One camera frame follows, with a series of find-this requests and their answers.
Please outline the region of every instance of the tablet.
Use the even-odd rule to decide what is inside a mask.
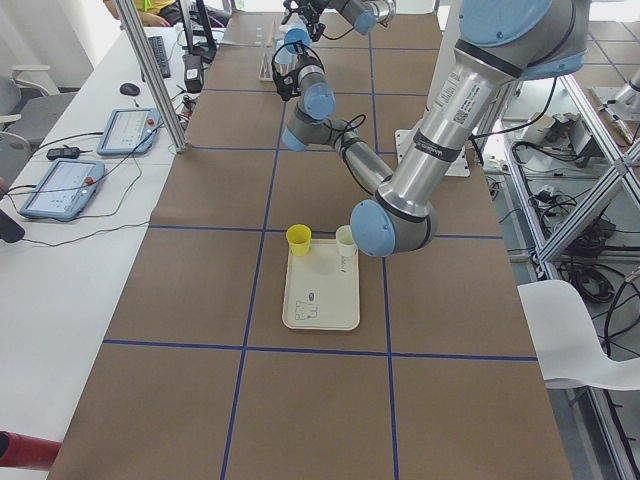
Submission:
[[[59,158],[36,186],[20,215],[27,218],[73,220],[95,193],[104,177],[104,163]]]
[[[102,156],[145,153],[153,145],[158,125],[160,113],[155,108],[114,110],[96,151]]]

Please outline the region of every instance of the red cup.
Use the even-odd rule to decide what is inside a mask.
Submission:
[[[60,450],[60,442],[0,432],[0,467],[49,470]]]

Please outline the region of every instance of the brown table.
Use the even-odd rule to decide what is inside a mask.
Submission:
[[[366,194],[335,153],[279,143],[291,105],[253,46],[272,18],[231,21],[247,46],[220,49],[49,478],[570,479],[481,169],[436,193],[431,245],[360,255],[356,330],[283,325],[283,232],[329,235]],[[336,116],[365,113],[390,164],[440,38],[399,16],[317,48]]]

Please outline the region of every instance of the yellow cup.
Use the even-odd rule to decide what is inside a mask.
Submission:
[[[309,253],[311,246],[311,229],[306,225],[292,225],[287,230],[287,242],[291,253],[297,257],[302,257]]]

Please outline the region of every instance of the white table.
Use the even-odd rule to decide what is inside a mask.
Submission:
[[[179,92],[177,85],[184,85],[176,31],[147,30],[149,36],[164,38],[172,73],[165,85],[173,97]],[[123,32],[45,143],[77,133],[102,131],[113,109],[134,107],[133,97],[119,93],[124,82],[141,87],[140,95],[135,97],[140,107],[154,106]],[[181,98],[179,95],[174,105]],[[64,143],[95,150],[98,137]],[[22,224],[27,238],[48,243],[145,222],[169,174],[174,157],[170,147],[168,133],[160,129],[151,150],[138,157],[142,177],[111,217],[60,224],[22,219],[6,198],[0,208]],[[35,184],[42,178],[50,165],[46,150],[29,161],[14,185]],[[86,158],[98,157],[88,154]],[[102,160],[109,170],[121,158]],[[107,177],[83,214],[114,211],[137,174],[137,167],[128,159]],[[16,197],[18,208],[26,198]],[[126,228],[58,248],[0,241],[0,430],[57,441],[64,438],[145,231],[146,226]],[[0,468],[3,480],[46,476],[46,472]]]

